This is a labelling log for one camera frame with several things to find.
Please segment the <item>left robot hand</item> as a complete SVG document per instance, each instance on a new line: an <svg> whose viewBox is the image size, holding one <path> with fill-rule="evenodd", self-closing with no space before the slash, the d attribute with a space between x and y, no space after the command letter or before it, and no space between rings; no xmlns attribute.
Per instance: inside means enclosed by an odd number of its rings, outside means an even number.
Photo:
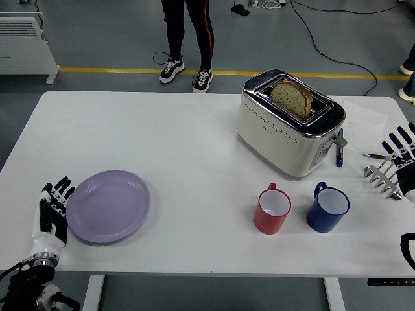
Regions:
<svg viewBox="0 0 415 311"><path fill-rule="evenodd" d="M51 253L59 257L67 244L67 202L75 191L65 176L55 185L46 184L40 194L32 230L31 255Z"/></svg>

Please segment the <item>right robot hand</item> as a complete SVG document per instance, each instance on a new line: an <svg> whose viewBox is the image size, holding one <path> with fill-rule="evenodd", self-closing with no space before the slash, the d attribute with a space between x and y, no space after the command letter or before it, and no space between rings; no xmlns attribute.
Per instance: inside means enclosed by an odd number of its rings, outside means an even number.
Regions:
<svg viewBox="0 0 415 311"><path fill-rule="evenodd" d="M414 203L414 139L401 126L397 127L397 132L407 144L404 146L400 138L393 133L389 133L389 138L399 153L386 141L382 142L382 146L396 166L397 181L402 194Z"/></svg>

